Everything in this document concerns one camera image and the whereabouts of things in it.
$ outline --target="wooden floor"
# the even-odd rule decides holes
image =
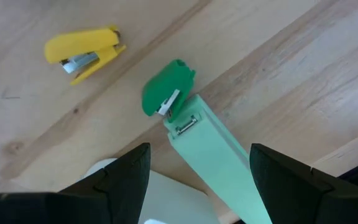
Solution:
[[[116,23],[128,50],[78,86],[49,65],[61,32]],[[358,165],[358,0],[0,0],[0,192],[59,190],[96,161],[152,144],[152,169],[206,192],[141,91],[174,58],[248,149],[332,175]]]

